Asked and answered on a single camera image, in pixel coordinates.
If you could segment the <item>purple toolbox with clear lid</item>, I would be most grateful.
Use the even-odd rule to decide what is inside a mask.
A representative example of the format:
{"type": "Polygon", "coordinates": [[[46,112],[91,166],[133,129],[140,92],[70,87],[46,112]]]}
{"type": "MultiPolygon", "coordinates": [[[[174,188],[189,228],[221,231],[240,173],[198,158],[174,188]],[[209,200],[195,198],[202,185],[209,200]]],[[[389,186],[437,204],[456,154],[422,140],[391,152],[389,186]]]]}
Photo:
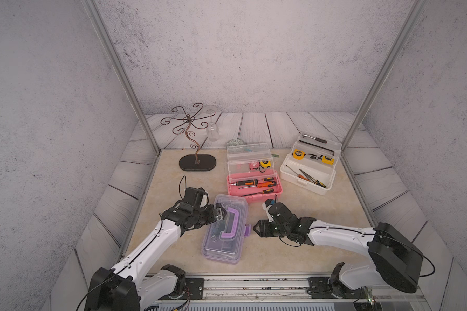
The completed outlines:
{"type": "Polygon", "coordinates": [[[214,206],[220,204],[226,215],[209,225],[202,243],[202,254],[209,260],[237,264],[245,237],[250,234],[247,224],[248,202],[243,197],[219,194],[214,206]]]}

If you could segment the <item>pink toolbox with clear lid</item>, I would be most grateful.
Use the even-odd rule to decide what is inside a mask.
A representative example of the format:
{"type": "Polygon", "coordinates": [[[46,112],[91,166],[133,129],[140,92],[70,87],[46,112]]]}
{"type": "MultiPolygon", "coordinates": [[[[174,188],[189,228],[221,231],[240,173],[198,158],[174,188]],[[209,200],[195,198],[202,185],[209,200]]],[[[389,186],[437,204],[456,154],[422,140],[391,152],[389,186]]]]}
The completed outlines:
{"type": "Polygon", "coordinates": [[[243,197],[247,202],[260,202],[268,199],[276,199],[283,193],[283,187],[281,179],[277,173],[274,165],[274,158],[271,154],[271,150],[267,143],[256,143],[244,146],[229,146],[227,149],[227,165],[228,165],[228,194],[231,196],[243,197],[245,194],[257,193],[266,189],[274,189],[274,193],[271,194],[258,194],[254,196],[243,197]],[[261,170],[250,170],[249,164],[252,162],[260,162],[263,160],[269,160],[272,163],[272,167],[261,170]],[[255,180],[262,178],[275,178],[277,183],[274,187],[266,188],[248,188],[239,189],[243,186],[230,185],[235,181],[243,180],[255,180]]]}

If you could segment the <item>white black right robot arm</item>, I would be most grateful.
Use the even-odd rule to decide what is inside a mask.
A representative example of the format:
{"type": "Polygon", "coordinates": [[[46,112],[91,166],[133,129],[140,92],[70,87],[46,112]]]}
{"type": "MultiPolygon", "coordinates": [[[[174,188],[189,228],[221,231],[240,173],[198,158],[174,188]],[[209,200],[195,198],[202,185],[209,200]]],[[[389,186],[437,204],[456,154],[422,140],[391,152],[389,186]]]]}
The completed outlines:
{"type": "Polygon", "coordinates": [[[388,285],[403,293],[414,294],[422,265],[429,259],[392,225],[380,222],[374,228],[353,228],[329,224],[312,217],[298,217],[275,200],[263,203],[267,218],[253,230],[261,238],[287,238],[291,247],[329,246],[363,255],[357,264],[340,262],[324,283],[311,295],[357,298],[363,290],[388,285]]]}

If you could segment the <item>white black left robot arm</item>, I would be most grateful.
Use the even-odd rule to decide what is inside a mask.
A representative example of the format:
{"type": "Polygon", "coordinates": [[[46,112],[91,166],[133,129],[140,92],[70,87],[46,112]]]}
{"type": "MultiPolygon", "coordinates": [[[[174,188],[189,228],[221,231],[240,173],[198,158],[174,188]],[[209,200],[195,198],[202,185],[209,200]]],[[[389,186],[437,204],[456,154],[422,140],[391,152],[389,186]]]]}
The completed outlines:
{"type": "Polygon", "coordinates": [[[163,297],[189,300],[186,273],[167,264],[147,277],[158,259],[184,233],[225,218],[220,203],[210,203],[203,188],[188,187],[184,197],[160,214],[160,221],[136,249],[112,268],[98,269],[79,303],[85,310],[146,310],[163,297]]]}

